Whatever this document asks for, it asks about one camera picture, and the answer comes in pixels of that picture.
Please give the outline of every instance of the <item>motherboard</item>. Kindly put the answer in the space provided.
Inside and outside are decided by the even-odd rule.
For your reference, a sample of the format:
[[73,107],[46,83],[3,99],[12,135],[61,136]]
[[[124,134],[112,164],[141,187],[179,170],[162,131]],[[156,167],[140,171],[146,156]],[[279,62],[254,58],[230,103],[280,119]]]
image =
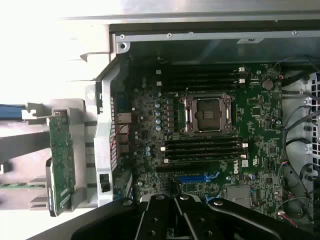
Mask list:
[[114,96],[117,114],[131,115],[117,138],[133,198],[225,198],[275,217],[281,77],[267,64],[131,69]]

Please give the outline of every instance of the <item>cpu socket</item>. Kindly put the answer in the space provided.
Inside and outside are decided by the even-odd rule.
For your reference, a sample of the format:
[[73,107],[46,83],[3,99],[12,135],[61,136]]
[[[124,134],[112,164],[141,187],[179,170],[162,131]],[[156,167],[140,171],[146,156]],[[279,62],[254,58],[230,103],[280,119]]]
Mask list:
[[232,131],[231,102],[226,93],[188,95],[184,104],[185,127],[181,133],[194,136],[223,135]]

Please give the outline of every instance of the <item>metal panel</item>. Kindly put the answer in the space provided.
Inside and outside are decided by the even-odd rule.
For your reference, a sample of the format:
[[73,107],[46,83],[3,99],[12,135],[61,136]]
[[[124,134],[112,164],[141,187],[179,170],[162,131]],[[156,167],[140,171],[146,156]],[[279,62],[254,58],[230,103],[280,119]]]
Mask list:
[[[111,166],[111,132],[114,124],[112,114],[111,82],[121,81],[127,77],[128,71],[118,61],[102,79],[102,113],[97,116],[97,126],[94,136],[94,157],[96,167],[96,182],[98,206],[107,204],[113,200],[113,177]],[[110,190],[102,192],[100,175],[108,174]]]
[[315,0],[118,0],[99,3],[64,2],[61,17],[104,20],[107,23],[195,22],[316,19]]
[[270,63],[301,54],[320,57],[319,37],[265,38],[255,44],[237,44],[238,41],[237,38],[131,42],[128,54],[141,65],[156,64],[157,58],[174,65],[197,65]]
[[0,138],[0,162],[50,147],[49,132],[6,136]]

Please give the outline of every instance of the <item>blue pcie slot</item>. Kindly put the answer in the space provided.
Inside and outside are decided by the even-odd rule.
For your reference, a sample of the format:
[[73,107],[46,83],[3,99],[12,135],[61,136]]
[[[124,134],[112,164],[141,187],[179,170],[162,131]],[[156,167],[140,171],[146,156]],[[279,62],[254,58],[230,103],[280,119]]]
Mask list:
[[216,179],[219,176],[220,172],[218,171],[215,175],[197,175],[197,176],[178,176],[177,179],[185,184],[185,183],[209,183],[212,179]]

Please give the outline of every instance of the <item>green expansion card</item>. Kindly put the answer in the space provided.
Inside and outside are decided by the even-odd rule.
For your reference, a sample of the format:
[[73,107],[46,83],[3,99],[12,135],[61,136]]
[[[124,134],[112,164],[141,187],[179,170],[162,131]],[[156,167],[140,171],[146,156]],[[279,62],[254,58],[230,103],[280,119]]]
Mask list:
[[50,215],[58,216],[71,202],[75,190],[73,143],[66,110],[49,118],[51,159],[46,162]]

